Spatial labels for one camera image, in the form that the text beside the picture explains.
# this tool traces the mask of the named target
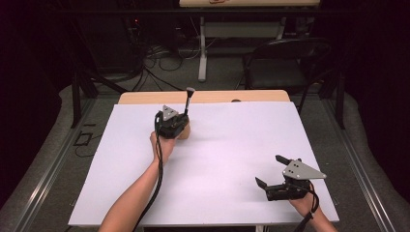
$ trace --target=wire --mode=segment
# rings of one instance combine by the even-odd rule
[[[157,59],[150,58],[149,60],[152,61],[153,64],[152,64],[151,66],[148,66],[148,65],[146,64],[146,62],[144,62],[144,67],[145,67],[145,68],[152,69],[152,68],[154,68],[155,65],[157,64]]]
[[[159,63],[158,63],[160,69],[162,69],[162,70],[164,70],[164,71],[177,71],[177,70],[179,70],[179,69],[182,67],[182,63],[184,63],[184,57],[182,57],[181,55],[179,55],[178,57],[180,58],[180,59],[179,59],[180,62],[179,62],[179,64],[178,64],[177,68],[170,69],[170,70],[165,69],[165,68],[162,67],[162,65],[161,65],[161,58],[160,58],[160,61],[159,61]]]
[[[311,202],[311,210],[309,213],[307,213],[307,215],[305,215],[304,219],[299,223],[298,227],[296,227],[294,232],[301,232],[304,231],[308,221],[310,221],[313,218],[314,213],[316,212],[316,210],[319,208],[319,196],[316,194],[316,192],[314,191],[314,186],[311,183],[311,181],[309,181],[309,185],[311,186],[311,189],[307,189],[307,188],[302,188],[299,186],[295,186],[295,185],[289,185],[291,187],[294,187],[296,189],[301,189],[301,190],[305,190],[308,193],[313,195],[313,200]]]
[[[135,91],[135,88],[136,88],[136,86],[138,86],[139,85],[139,83],[141,82],[141,80],[142,80],[142,76],[144,75],[144,69],[142,69],[142,71],[141,71],[141,74],[140,74],[140,76],[139,76],[139,79],[138,79],[138,81],[136,82],[136,84],[132,87],[132,89],[131,89],[131,92],[134,92]]]
[[[190,17],[190,24],[192,25],[193,30],[195,30],[196,37],[200,37],[200,36],[199,36],[199,33],[198,33],[198,30],[196,30],[195,24],[193,23],[192,17]],[[201,51],[200,48],[201,48],[201,40],[198,40],[198,49],[196,50],[196,54],[194,54],[194,55],[191,56],[191,57],[185,57],[184,59],[189,60],[189,59],[195,58],[197,55],[199,55],[199,53],[200,53],[200,51]],[[190,52],[190,55],[192,55],[193,52],[194,52],[194,47],[192,48],[192,50],[191,50],[191,52]]]
[[[154,83],[157,85],[157,87],[161,90],[161,91],[163,91],[163,89],[161,88],[161,86],[158,84],[158,82],[155,80],[155,78],[152,78],[153,80],[154,80]]]
[[[195,44],[194,44],[194,43],[192,44],[192,49],[190,50],[190,54],[189,54],[187,57],[184,57],[184,56],[181,54],[181,50],[178,49],[179,55],[180,55],[183,59],[185,59],[185,60],[190,60],[190,59],[195,58],[195,57],[199,54],[199,51],[200,51],[199,48],[198,48],[198,49],[195,49]]]
[[[143,81],[142,84],[139,86],[138,90],[136,90],[136,92],[141,91],[142,86],[144,86],[145,82],[146,82],[147,79],[148,79],[148,76],[149,76],[149,73],[147,73],[147,74],[145,75],[144,81]]]
[[[93,140],[93,139],[95,139],[95,138],[101,137],[101,136],[103,136],[103,135],[100,134],[100,135],[97,135],[97,136],[95,136],[95,137],[92,137],[92,138],[90,139],[90,141]],[[89,157],[93,157],[93,156],[95,155],[95,154],[93,154],[93,155],[85,155],[85,156],[80,155],[80,154],[78,153],[78,151],[77,151],[78,148],[80,148],[80,147],[83,147],[83,146],[78,146],[78,147],[76,147],[75,150],[74,150],[76,156],[78,156],[78,157],[80,157],[80,158],[89,158]]]
[[[67,227],[67,229],[64,230],[64,232],[68,232],[68,231],[71,230],[72,228],[73,228],[72,226],[69,226],[69,227]]]
[[[171,84],[171,83],[169,83],[169,82],[166,82],[166,81],[160,79],[159,77],[157,77],[156,75],[154,75],[154,74],[153,74],[149,69],[147,69],[146,67],[145,67],[145,71],[148,72],[148,73],[149,73],[153,78],[155,78],[156,80],[159,80],[160,82],[165,83],[165,84],[171,86],[172,88],[174,88],[174,89],[176,89],[176,90],[183,91],[183,89],[178,88],[178,87],[176,87],[175,85],[173,85],[173,84]]]
[[[161,188],[162,176],[163,176],[163,163],[162,163],[162,148],[161,148],[161,142],[160,142],[160,129],[161,129],[160,115],[161,115],[160,113],[157,113],[157,115],[155,116],[155,121],[154,121],[155,133],[156,133],[156,137],[157,137],[156,153],[157,153],[158,159],[160,160],[160,162],[158,164],[159,176],[158,176],[158,180],[157,180],[157,186],[154,190],[154,193],[153,193],[150,201],[148,202],[148,204],[145,207],[144,211],[141,213],[141,216],[139,217],[139,219],[138,219],[137,223],[135,224],[135,227],[133,228],[132,231],[134,231],[136,229],[139,222],[141,222],[142,218],[144,218],[145,214],[151,208],[151,206],[154,203],[155,199],[157,198],[157,195],[160,192],[160,188]]]
[[[133,78],[135,78],[136,76],[138,76],[138,74],[139,73],[141,73],[142,72],[142,66],[141,66],[141,68],[140,69],[138,69],[138,70],[134,70],[134,71],[132,71],[132,72],[130,72],[130,73],[127,73],[125,76],[123,76],[123,77],[114,77],[114,78],[109,78],[108,76],[105,76],[105,79],[109,79],[109,81],[111,81],[112,83],[119,83],[119,82],[124,82],[124,81],[127,81],[127,80],[131,80],[131,79],[133,79]],[[96,79],[93,79],[93,82],[94,83],[102,83],[101,81],[99,81],[99,80],[96,80]]]

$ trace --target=desk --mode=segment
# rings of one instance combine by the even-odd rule
[[[184,109],[185,99],[185,92],[126,93],[121,97],[102,136],[70,225],[100,225],[113,202],[152,160],[148,137],[160,103]],[[230,103],[232,100],[242,102]],[[254,124],[236,124],[249,116]],[[285,166],[275,161],[277,154],[302,158],[318,168],[296,107],[284,91],[197,91],[191,99],[190,126],[190,138],[177,142],[164,169],[161,191],[141,226],[301,221],[287,201],[269,202],[254,180],[261,178],[268,185],[283,182],[281,170]],[[268,135],[252,139],[266,130]],[[325,182],[313,182],[322,210],[331,221],[337,221]]]
[[[183,8],[234,8],[234,7],[318,7],[320,0],[226,0],[222,3],[211,4],[209,0],[180,0]],[[276,38],[281,39],[284,30],[281,22],[206,22],[200,17],[201,57],[199,63],[198,81],[206,80],[207,52],[206,37],[229,38]]]

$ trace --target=black chair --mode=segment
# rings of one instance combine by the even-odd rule
[[[285,90],[289,95],[303,91],[297,105],[301,113],[308,88],[329,76],[332,69],[322,66],[331,51],[330,43],[321,38],[274,40],[264,43],[243,57],[247,90]]]

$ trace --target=electrical cord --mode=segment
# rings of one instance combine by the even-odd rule
[[[103,136],[103,135],[100,134],[100,135],[97,135],[97,136],[95,136],[95,137],[92,137],[92,138],[90,139],[90,141],[93,140],[93,139],[95,139],[95,138],[101,137],[101,136]],[[93,157],[93,156],[94,156],[94,154],[93,154],[93,155],[85,155],[85,156],[80,155],[80,154],[78,153],[78,151],[77,151],[78,148],[80,148],[80,147],[82,147],[82,146],[78,146],[78,147],[76,147],[75,150],[74,150],[74,153],[75,153],[76,156],[78,156],[78,157],[80,157],[80,158],[89,158],[89,157]]]
[[[64,230],[64,232],[68,232],[68,231],[70,231],[72,228],[73,228],[72,226],[69,226],[69,227],[67,227],[67,228]]]
[[[144,66],[145,66],[145,68],[148,68],[148,69],[152,69],[152,68],[154,68],[155,67],[155,65],[157,64],[157,59],[153,59],[153,58],[149,58],[148,60],[150,60],[150,61],[152,61],[153,62],[153,64],[152,65],[147,65],[147,59],[145,59],[145,62],[144,62]]]
[[[311,189],[307,189],[307,188],[301,188],[295,185],[290,185],[291,187],[294,187],[296,189],[301,189],[301,190],[305,190],[308,193],[313,195],[313,200],[311,202],[311,210],[309,213],[307,213],[307,215],[305,215],[304,219],[299,223],[298,227],[296,227],[296,229],[294,230],[294,232],[302,232],[305,230],[305,227],[307,225],[307,223],[313,218],[314,213],[316,212],[316,210],[319,208],[319,196],[316,194],[316,192],[314,191],[314,186],[311,183],[311,181],[309,181],[310,185],[311,185]]]
[[[158,84],[158,82],[155,80],[155,78],[152,78],[152,79],[153,79],[154,83],[157,85],[157,87],[158,87],[161,91],[163,91],[163,89],[162,89],[161,86]]]
[[[134,92],[134,91],[135,91],[136,87],[137,87],[137,86],[139,85],[139,83],[141,82],[141,80],[142,80],[142,78],[143,78],[143,75],[144,75],[144,69],[142,69],[141,74],[139,75],[139,79],[138,79],[138,81],[136,81],[136,84],[132,87],[131,92]]]
[[[180,50],[180,49],[178,49],[178,53],[179,53],[179,55],[180,55],[183,59],[185,59],[185,60],[191,60],[191,59],[195,58],[195,57],[199,54],[199,51],[200,51],[200,49],[199,49],[200,45],[198,46],[198,49],[195,49],[195,47],[196,47],[195,43],[192,43],[192,48],[190,49],[190,54],[187,55],[187,56],[183,56],[183,55],[181,54],[181,50]]]
[[[179,55],[178,57],[179,57],[179,64],[178,64],[178,66],[177,66],[176,68],[174,68],[174,69],[165,69],[165,68],[162,66],[162,62],[161,62],[162,59],[160,58],[159,63],[158,63],[160,69],[162,69],[162,70],[164,70],[164,71],[169,71],[169,72],[179,70],[179,69],[182,67],[182,64],[184,63],[184,58],[183,58],[181,55]]]
[[[196,29],[195,24],[193,23],[192,17],[190,17],[190,24],[192,25],[193,30],[195,30],[196,37],[199,37],[198,30]],[[180,52],[179,50],[178,50],[178,52],[179,52],[179,54],[180,54],[181,57],[183,57],[184,59],[189,60],[189,59],[193,59],[193,58],[195,58],[197,55],[199,55],[199,53],[200,53],[200,51],[201,51],[200,47],[201,47],[201,41],[198,40],[198,49],[196,50],[196,53],[195,53],[194,55],[192,55],[192,53],[194,52],[194,47],[193,47],[192,50],[191,50],[191,52],[190,52],[190,56],[189,56],[189,57],[183,57],[183,56],[181,55],[181,52]]]
[[[161,129],[160,115],[161,115],[161,113],[158,112],[155,116],[155,121],[154,121],[155,133],[156,133],[156,137],[157,137],[156,155],[158,156],[158,159],[160,161],[159,164],[158,164],[159,176],[158,176],[158,180],[157,180],[157,186],[154,190],[154,193],[153,193],[150,201],[148,202],[148,204],[145,207],[144,211],[142,211],[141,216],[139,217],[139,219],[138,219],[137,223],[135,224],[135,227],[133,228],[132,231],[135,231],[135,229],[138,226],[139,222],[141,222],[141,220],[144,218],[145,214],[151,208],[151,206],[154,203],[155,199],[157,198],[157,195],[160,192],[160,188],[161,188],[162,176],[163,176],[163,163],[162,163],[162,148],[161,148],[161,142],[160,142],[160,129]]]
[[[172,88],[174,88],[174,89],[176,89],[176,90],[183,91],[183,89],[178,88],[178,87],[176,87],[175,85],[173,85],[173,84],[171,84],[171,83],[169,83],[169,82],[166,82],[166,81],[160,79],[159,77],[157,77],[156,75],[154,75],[154,74],[153,74],[149,69],[147,69],[146,67],[144,67],[144,69],[145,69],[146,72],[148,72],[148,73],[149,73],[153,78],[155,78],[156,80],[159,80],[160,82],[165,83],[165,84],[171,86]]]
[[[136,90],[136,92],[141,91],[141,89],[142,89],[142,87],[144,86],[145,82],[147,81],[149,75],[150,75],[149,73],[147,73],[147,74],[145,75],[145,78],[144,78],[144,80],[142,81],[142,84],[139,86],[139,88]]]

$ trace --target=table leg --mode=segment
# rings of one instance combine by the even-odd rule
[[[201,58],[200,58],[200,62],[199,62],[198,81],[199,82],[205,82],[205,80],[206,80],[207,57],[206,57],[206,46],[205,46],[205,22],[204,22],[204,17],[202,16],[200,20],[201,20],[200,21]]]
[[[343,105],[344,105],[344,74],[338,74],[338,82],[337,82],[337,96],[336,96],[336,120],[338,125],[342,130],[344,130],[343,124]]]
[[[277,40],[281,40],[283,37],[283,31],[284,31],[284,25],[286,24],[286,17],[283,17],[280,20],[279,24],[279,29],[278,29],[278,35],[277,35]]]

